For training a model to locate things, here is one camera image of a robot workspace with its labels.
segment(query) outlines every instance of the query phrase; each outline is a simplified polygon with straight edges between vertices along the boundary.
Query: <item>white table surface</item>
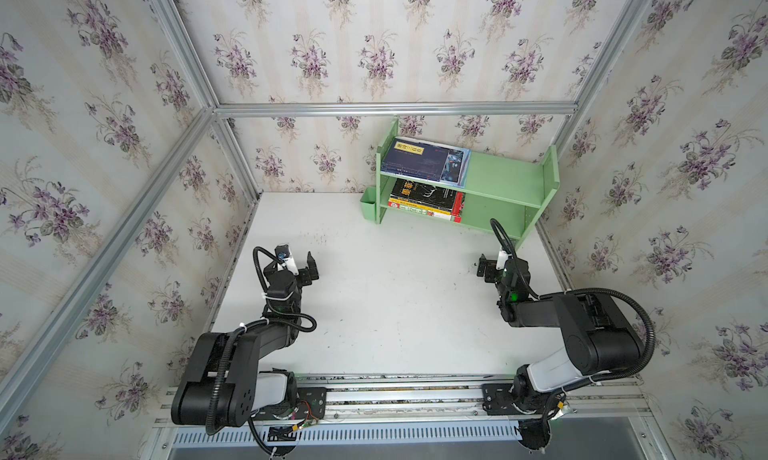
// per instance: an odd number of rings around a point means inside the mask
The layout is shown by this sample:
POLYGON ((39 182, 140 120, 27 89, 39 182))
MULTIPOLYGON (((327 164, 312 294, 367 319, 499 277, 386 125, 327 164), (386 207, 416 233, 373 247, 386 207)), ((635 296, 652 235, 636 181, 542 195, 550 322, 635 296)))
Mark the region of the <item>white table surface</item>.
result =
MULTIPOLYGON (((285 243, 299 268, 308 250, 317 262, 320 279, 304 287, 302 311, 318 326, 260 369, 512 374, 563 346, 559 329, 515 329, 502 319, 494 285, 475 274, 480 254, 498 252, 493 234, 391 210, 375 225, 362 218, 357 194, 264 193, 213 331, 260 318, 251 251, 285 243)), ((518 255, 536 292, 561 290, 535 231, 518 255)))

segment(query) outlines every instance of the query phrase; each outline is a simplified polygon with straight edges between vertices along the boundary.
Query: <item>blue book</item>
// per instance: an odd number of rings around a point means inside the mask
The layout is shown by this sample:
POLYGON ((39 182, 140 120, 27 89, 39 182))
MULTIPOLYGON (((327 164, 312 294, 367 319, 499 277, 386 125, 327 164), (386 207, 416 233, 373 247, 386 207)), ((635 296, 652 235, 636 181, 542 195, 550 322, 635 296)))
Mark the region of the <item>blue book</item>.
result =
POLYGON ((464 187, 471 153, 468 148, 395 137, 382 159, 381 171, 445 186, 464 187))
POLYGON ((449 153, 445 147, 395 138, 382 160, 382 171, 439 182, 449 153))

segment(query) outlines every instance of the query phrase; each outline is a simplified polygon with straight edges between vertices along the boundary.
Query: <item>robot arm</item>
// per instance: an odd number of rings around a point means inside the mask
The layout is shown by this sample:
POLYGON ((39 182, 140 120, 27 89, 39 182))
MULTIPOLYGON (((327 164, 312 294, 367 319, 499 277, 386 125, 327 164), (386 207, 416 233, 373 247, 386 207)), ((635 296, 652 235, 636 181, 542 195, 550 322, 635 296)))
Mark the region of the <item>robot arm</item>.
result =
POLYGON ((541 413, 542 420, 521 422, 521 443, 531 449, 548 444, 548 420, 559 410, 566 392, 600 380, 625 378, 645 368, 654 352, 654 326, 648 313, 621 292, 602 288, 571 290, 539 296, 530 287, 528 263, 520 260, 502 226, 491 219, 502 244, 498 261, 485 255, 477 275, 494 283, 502 318, 513 327, 559 327, 564 347, 547 358, 521 366, 509 385, 488 385, 496 392, 484 402, 489 415, 507 415, 507 405, 523 413, 541 413), (645 339, 619 310, 614 298, 626 302, 644 324, 645 339))
POLYGON ((302 269, 296 268, 288 245, 278 246, 275 253, 254 249, 266 300, 263 318, 241 323, 229 333, 204 333, 197 340, 171 406, 176 425, 205 425, 206 432, 213 435, 225 426, 242 426, 252 411, 264 406, 274 406, 277 415, 296 407, 293 373, 259 373, 259 360, 292 345, 299 332, 316 328, 315 320, 301 312, 301 293, 302 287, 320 276, 312 253, 307 254, 307 267, 302 269), (273 259, 264 272, 259 252, 273 259), (302 326, 302 318, 311 326, 302 326))

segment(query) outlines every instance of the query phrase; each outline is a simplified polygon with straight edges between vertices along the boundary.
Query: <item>black book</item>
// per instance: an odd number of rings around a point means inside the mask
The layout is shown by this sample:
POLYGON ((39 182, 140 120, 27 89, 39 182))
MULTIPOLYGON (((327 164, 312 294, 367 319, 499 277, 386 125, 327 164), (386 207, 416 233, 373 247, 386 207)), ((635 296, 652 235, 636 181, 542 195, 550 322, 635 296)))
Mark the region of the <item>black book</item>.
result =
POLYGON ((456 190, 398 178, 390 197, 451 212, 456 202, 456 190))

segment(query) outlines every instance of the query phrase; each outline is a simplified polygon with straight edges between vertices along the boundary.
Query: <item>yellow label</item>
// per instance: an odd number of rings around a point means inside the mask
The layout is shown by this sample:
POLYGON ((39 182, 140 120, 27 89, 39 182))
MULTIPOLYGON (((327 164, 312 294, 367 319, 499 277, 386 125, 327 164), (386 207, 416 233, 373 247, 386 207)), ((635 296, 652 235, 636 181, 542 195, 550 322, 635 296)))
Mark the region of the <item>yellow label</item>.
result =
POLYGON ((416 147, 415 145, 404 144, 403 142, 395 142, 395 148, 411 154, 421 155, 424 153, 424 149, 416 147))

